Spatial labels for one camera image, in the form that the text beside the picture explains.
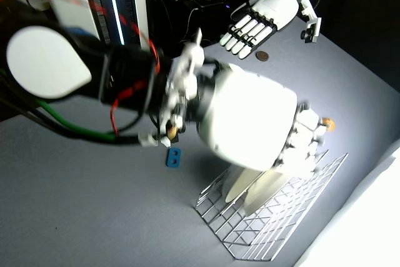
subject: white plate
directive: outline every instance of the white plate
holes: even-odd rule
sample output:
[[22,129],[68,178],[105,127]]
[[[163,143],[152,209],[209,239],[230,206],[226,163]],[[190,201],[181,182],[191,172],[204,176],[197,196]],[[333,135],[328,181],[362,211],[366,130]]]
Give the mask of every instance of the white plate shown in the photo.
[[230,203],[261,174],[262,172],[253,169],[244,169],[237,166],[231,166],[229,174],[224,182],[222,196],[225,202]]
[[269,169],[249,188],[244,200],[244,212],[250,216],[269,201],[290,180],[291,175]]

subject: green cable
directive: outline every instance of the green cable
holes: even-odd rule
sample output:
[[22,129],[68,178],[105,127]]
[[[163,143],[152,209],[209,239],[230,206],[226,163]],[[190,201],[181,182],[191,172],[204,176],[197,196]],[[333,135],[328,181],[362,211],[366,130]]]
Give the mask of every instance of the green cable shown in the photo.
[[61,117],[55,110],[53,110],[52,107],[50,107],[47,103],[45,103],[44,101],[41,100],[36,100],[36,102],[46,111],[48,112],[55,120],[57,120],[58,122],[60,122],[63,126],[65,126],[66,128],[69,128],[77,133],[80,134],[85,134],[88,136],[92,136],[95,138],[99,138],[99,139],[104,139],[104,140],[108,140],[108,141],[114,141],[115,140],[115,135],[113,134],[106,134],[106,133],[100,133],[98,131],[92,131],[90,129],[87,128],[82,128],[76,124],[73,124],[67,120],[65,120],[63,117]]

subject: robotic arm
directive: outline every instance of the robotic arm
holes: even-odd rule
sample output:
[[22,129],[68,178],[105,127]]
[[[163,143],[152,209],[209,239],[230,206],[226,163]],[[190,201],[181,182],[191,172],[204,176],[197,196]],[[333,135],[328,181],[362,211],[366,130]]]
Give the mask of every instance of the robotic arm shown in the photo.
[[250,0],[249,5],[249,13],[232,25],[219,42],[227,51],[237,54],[239,59],[246,58],[288,25],[299,8],[301,14],[309,19],[301,39],[306,43],[317,41],[321,18],[317,17],[309,0]]
[[[281,84],[205,58],[200,30],[175,62],[160,56],[157,70],[150,53],[71,34],[15,0],[1,1],[0,28],[0,88],[17,103],[82,94],[107,104],[117,100],[140,116],[159,119],[157,134],[132,138],[120,130],[107,135],[107,142],[170,146],[186,123],[195,122],[200,138],[219,157],[245,168],[293,174],[314,170],[320,137],[333,128],[330,119],[298,104],[296,93]],[[212,76],[201,72],[210,64]],[[69,134],[78,138],[76,127]],[[304,167],[291,168],[298,162]]]

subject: white hand cover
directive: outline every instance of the white hand cover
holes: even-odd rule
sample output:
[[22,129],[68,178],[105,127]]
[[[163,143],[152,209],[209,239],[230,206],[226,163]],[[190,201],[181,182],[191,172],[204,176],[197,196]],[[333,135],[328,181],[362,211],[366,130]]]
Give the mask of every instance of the white hand cover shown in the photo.
[[297,0],[259,0],[250,13],[231,26],[219,41],[227,51],[246,58],[276,31],[286,26],[299,9]]

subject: metal wire rack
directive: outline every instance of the metal wire rack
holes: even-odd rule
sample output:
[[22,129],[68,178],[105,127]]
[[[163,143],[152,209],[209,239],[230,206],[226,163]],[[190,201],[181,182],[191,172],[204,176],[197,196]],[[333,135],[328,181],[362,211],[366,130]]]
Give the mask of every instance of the metal wire rack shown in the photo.
[[253,183],[227,204],[221,192],[227,175],[225,171],[200,193],[195,209],[234,258],[272,261],[347,156],[344,154],[320,168],[309,180],[293,178],[270,201],[248,217],[245,217],[243,202],[245,192]]

